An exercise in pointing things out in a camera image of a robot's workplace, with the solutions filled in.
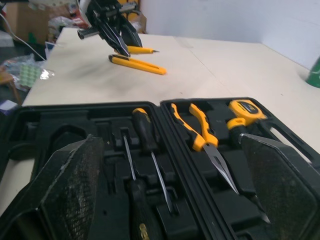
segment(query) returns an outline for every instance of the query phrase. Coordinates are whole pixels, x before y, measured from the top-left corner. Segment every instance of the black handle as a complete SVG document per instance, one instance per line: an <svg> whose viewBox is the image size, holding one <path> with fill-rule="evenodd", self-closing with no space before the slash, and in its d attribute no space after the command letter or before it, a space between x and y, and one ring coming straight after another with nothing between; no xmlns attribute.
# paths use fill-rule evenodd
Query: black handle
<svg viewBox="0 0 320 240"><path fill-rule="evenodd" d="M146 185L142 180L130 182L131 239L163 240L160 224L147 203L145 192Z"/></svg>
<svg viewBox="0 0 320 240"><path fill-rule="evenodd" d="M241 148L240 145L240 134L247 134L248 131L245 126L240 125L240 126L235 126L229 131L230 138L232 143L237 147Z"/></svg>
<svg viewBox="0 0 320 240"><path fill-rule="evenodd" d="M142 108L136 108L132 112L132 120L134 128L139 135L142 144L142 150L145 153L151 153L155 151L158 146L153 136L154 129L152 122L146 111Z"/></svg>

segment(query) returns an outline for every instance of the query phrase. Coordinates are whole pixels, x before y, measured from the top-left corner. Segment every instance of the yellow handle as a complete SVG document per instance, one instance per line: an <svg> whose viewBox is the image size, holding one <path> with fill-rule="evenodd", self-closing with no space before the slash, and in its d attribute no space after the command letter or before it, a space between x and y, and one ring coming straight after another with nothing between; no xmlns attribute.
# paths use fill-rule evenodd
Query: yellow handle
<svg viewBox="0 0 320 240"><path fill-rule="evenodd" d="M138 107L132 111L133 114L136 112L141 112L143 114L147 114L147 112L143 108L140 108L140 107Z"/></svg>
<svg viewBox="0 0 320 240"><path fill-rule="evenodd" d="M114 64L119 64L122 66L139 69L154 74L164 75L167 72L167 70L163 67L122 55L109 55L109 60Z"/></svg>
<svg viewBox="0 0 320 240"><path fill-rule="evenodd" d="M201 124L201 135L206 141L207 144L212 144L216 148L218 147L218 139L210 133L210 126L208 123L207 116L203 111L201 111L196 105L193 103L190 104L189 112L195 116Z"/></svg>
<svg viewBox="0 0 320 240"><path fill-rule="evenodd" d="M171 111L173 116L176 118L177 122L187 129L188 134L192 139L192 149L197 152L200 152L204 145L206 144L205 139L197 133L192 127L190 127L179 115L177 106L174 103L171 103Z"/></svg>
<svg viewBox="0 0 320 240"><path fill-rule="evenodd" d="M152 48L140 47L140 46L127 46L129 53L131 54L153 54Z"/></svg>
<svg viewBox="0 0 320 240"><path fill-rule="evenodd" d="M238 126L246 126L246 120L243 117L236 117L226 123L226 127L231 130Z"/></svg>

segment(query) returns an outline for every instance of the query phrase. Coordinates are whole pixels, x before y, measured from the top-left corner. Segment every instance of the cardboard box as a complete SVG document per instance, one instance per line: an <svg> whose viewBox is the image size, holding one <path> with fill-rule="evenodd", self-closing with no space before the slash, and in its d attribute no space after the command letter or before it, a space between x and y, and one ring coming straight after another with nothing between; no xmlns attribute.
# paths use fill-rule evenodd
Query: cardboard box
<svg viewBox="0 0 320 240"><path fill-rule="evenodd" d="M6 19L15 35L33 44L45 44L48 36L49 8L30 3L8 3Z"/></svg>

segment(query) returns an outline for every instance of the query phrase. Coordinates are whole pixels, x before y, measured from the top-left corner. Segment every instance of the tape measure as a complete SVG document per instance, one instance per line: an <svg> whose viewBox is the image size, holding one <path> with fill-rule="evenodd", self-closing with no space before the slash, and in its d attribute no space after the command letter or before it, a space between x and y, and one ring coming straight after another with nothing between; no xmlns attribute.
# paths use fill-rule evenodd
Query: tape measure
<svg viewBox="0 0 320 240"><path fill-rule="evenodd" d="M267 118L261 109L248 99L233 100L229 103L229 108L234 112L237 118L245 120L245 126L253 124L258 119Z"/></svg>

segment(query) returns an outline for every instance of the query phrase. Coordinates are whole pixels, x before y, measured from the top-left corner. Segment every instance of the cable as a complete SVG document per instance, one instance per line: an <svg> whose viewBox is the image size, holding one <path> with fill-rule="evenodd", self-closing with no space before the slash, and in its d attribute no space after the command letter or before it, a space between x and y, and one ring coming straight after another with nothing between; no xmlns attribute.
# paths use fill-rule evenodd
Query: cable
<svg viewBox="0 0 320 240"><path fill-rule="evenodd" d="M34 50L32 48L32 46L30 46L28 43L26 43L25 41L23 41L20 37L17 37L14 32L12 31L9 22L7 21L7 19L0 13L0 16L3 18L3 20L5 21L5 24L7 25L11 35L13 37L15 37L16 39L18 39L19 41L23 42L25 45L27 45L32 51L34 51L34 53L36 53L43 61L46 61L36 50Z"/></svg>

